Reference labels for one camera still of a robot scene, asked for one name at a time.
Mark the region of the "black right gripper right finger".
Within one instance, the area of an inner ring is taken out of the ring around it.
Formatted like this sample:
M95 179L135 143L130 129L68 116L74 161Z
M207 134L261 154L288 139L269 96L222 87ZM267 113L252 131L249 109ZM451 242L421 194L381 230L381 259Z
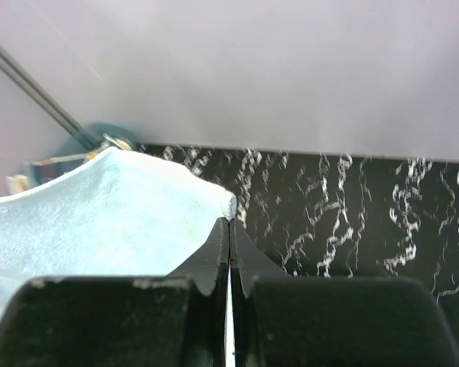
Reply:
M459 346L411 278L292 277L229 225L238 366L459 366Z

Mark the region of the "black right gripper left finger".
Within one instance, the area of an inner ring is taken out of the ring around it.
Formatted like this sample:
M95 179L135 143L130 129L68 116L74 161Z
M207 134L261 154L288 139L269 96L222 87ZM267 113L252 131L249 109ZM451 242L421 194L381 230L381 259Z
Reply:
M0 320L0 366L222 366L230 225L163 277L36 278Z

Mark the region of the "light blue terry towel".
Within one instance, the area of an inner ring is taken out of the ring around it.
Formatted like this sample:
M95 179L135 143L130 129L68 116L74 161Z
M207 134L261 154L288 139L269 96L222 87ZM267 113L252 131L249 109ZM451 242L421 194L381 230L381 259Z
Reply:
M0 197L0 317L31 278L169 274L236 206L181 164L116 148Z

